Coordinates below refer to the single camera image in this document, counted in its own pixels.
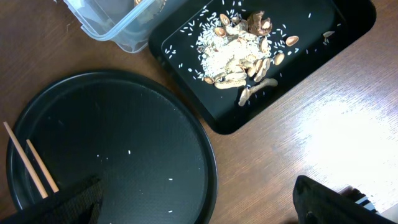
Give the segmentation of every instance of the black round tray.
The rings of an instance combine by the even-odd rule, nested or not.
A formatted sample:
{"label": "black round tray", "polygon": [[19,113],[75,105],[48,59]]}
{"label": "black round tray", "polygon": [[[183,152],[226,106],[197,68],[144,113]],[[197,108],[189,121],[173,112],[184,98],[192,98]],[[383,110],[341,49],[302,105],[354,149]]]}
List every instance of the black round tray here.
{"label": "black round tray", "polygon": [[[168,90],[116,70],[80,73],[50,85],[27,105],[14,132],[30,139],[60,191],[99,175],[98,223],[208,223],[217,194],[210,142],[198,120]],[[14,145],[7,180],[17,209],[41,201]]]}

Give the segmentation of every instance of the wooden chopstick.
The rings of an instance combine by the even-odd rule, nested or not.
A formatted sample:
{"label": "wooden chopstick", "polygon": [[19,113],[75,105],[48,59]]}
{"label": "wooden chopstick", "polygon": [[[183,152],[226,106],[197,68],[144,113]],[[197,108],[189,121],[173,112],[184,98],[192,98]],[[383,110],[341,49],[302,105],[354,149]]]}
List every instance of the wooden chopstick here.
{"label": "wooden chopstick", "polygon": [[47,192],[45,191],[42,182],[40,181],[39,177],[37,176],[36,171],[33,169],[32,164],[26,157],[25,152],[22,149],[22,146],[19,144],[17,138],[15,137],[15,134],[12,132],[12,129],[7,124],[7,122],[3,122],[3,124],[6,127],[8,135],[10,135],[10,138],[11,138],[12,142],[14,143],[15,148],[17,149],[22,161],[24,161],[26,169],[28,170],[30,177],[33,179],[33,182],[35,183],[37,189],[39,190],[42,198],[48,197],[49,195],[47,195]]}
{"label": "wooden chopstick", "polygon": [[42,172],[43,172],[45,178],[47,179],[47,182],[49,182],[52,191],[53,191],[54,193],[55,193],[55,192],[58,192],[59,189],[58,189],[57,185],[55,184],[53,178],[51,177],[49,170],[47,170],[47,168],[46,168],[46,166],[44,165],[42,159],[41,159],[40,156],[38,155],[38,153],[37,153],[35,147],[34,147],[33,144],[30,142],[29,139],[26,140],[26,142],[27,142],[27,145],[29,146],[30,150],[32,151],[33,156],[35,157],[37,163],[39,164],[40,168],[42,169]]}

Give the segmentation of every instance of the pile of rice and nuts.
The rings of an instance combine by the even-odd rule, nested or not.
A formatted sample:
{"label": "pile of rice and nuts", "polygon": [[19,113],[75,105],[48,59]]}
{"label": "pile of rice and nuts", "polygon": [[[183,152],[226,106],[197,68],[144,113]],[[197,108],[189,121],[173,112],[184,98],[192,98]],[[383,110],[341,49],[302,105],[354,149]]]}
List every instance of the pile of rice and nuts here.
{"label": "pile of rice and nuts", "polygon": [[[204,29],[198,38],[199,51],[203,52],[201,65],[205,72],[204,81],[218,89],[246,86],[247,77],[259,83],[246,87],[238,105],[244,106],[249,97],[265,86],[277,86],[278,81],[264,78],[271,63],[280,65],[285,58],[283,53],[271,58],[272,41],[268,40],[271,19],[262,20],[264,11],[252,13],[247,20],[232,17],[231,20],[220,14],[220,20]],[[288,37],[289,47],[299,41],[299,37]]]}

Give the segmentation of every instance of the plastic container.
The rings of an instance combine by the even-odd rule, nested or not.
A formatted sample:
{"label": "plastic container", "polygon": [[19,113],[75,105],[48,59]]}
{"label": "plastic container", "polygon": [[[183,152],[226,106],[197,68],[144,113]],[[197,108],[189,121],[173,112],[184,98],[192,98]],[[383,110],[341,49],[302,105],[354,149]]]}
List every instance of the plastic container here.
{"label": "plastic container", "polygon": [[112,40],[129,53],[141,51],[150,33],[187,0],[64,0],[87,35]]}

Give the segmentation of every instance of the wooden table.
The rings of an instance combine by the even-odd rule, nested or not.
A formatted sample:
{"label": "wooden table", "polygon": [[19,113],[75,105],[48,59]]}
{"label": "wooden table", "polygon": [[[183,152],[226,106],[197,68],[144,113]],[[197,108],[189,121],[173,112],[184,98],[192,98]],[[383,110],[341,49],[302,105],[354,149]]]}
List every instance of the wooden table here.
{"label": "wooden table", "polygon": [[[201,119],[220,182],[211,223],[294,220],[300,174],[357,187],[380,212],[398,203],[398,1],[374,4],[370,32],[236,133],[220,136]],[[0,31],[0,119],[11,125],[49,83],[94,68],[137,72],[182,97],[147,48],[127,54],[89,38],[61,0],[2,1]],[[16,212],[7,141],[0,128],[0,220]]]}

